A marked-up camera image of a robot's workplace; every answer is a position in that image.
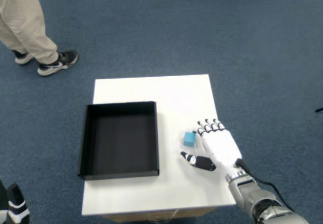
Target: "shoe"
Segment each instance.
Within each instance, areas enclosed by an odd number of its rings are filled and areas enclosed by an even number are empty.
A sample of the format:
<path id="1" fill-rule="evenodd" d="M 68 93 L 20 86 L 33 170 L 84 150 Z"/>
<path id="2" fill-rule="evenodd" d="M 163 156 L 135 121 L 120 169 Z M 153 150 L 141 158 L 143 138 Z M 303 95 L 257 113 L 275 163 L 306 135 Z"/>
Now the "shoe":
<path id="1" fill-rule="evenodd" d="M 18 185 L 10 185 L 7 189 L 9 209 L 6 224 L 29 224 L 30 212 Z"/>
<path id="2" fill-rule="evenodd" d="M 61 69 L 68 69 L 76 62 L 77 58 L 78 56 L 76 51 L 66 51 L 59 53 L 59 58 L 52 64 L 39 64 L 37 72 L 41 76 L 51 75 Z"/>
<path id="3" fill-rule="evenodd" d="M 15 59 L 16 63 L 20 65 L 24 65 L 33 59 L 33 56 L 30 53 L 21 54 L 16 50 L 13 50 L 13 52 L 16 55 L 16 59 Z"/>

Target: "khaki pants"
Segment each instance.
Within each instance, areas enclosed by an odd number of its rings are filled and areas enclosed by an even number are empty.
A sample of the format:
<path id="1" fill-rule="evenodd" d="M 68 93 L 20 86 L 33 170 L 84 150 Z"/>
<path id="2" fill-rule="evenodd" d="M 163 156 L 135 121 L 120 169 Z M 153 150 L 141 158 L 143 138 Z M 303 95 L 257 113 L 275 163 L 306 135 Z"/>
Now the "khaki pants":
<path id="1" fill-rule="evenodd" d="M 28 52 L 43 64 L 58 58 L 57 46 L 45 33 L 39 0 L 0 0 L 0 40 L 9 49 Z"/>

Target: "black tray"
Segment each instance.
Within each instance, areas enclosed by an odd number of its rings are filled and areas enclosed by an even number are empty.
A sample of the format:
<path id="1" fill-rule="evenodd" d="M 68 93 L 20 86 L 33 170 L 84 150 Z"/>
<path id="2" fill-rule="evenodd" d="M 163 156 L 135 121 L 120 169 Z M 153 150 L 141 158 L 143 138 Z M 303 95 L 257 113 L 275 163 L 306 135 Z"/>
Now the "black tray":
<path id="1" fill-rule="evenodd" d="M 85 180 L 158 176 L 156 103 L 88 105 L 78 175 Z"/>

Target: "small blue block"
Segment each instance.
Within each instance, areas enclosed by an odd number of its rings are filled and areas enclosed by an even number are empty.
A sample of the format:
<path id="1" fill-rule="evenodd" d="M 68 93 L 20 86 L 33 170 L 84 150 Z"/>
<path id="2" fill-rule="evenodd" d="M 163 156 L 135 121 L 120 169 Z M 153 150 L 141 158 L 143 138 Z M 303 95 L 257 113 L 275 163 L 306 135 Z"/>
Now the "small blue block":
<path id="1" fill-rule="evenodd" d="M 195 133 L 185 132 L 184 146 L 193 147 L 195 142 Z"/>

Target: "white table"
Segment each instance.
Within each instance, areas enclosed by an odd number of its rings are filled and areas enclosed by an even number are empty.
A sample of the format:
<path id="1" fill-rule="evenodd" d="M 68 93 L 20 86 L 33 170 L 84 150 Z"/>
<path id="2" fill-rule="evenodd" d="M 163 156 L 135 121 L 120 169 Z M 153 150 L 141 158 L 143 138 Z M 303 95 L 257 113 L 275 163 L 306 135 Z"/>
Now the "white table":
<path id="1" fill-rule="evenodd" d="M 94 104 L 134 101 L 157 102 L 160 175 L 85 181 L 82 215 L 235 204 L 216 170 L 194 168 L 180 155 L 184 133 L 192 131 L 198 120 L 217 115 L 208 75 L 95 81 Z M 202 154 L 198 146 L 186 150 Z"/>

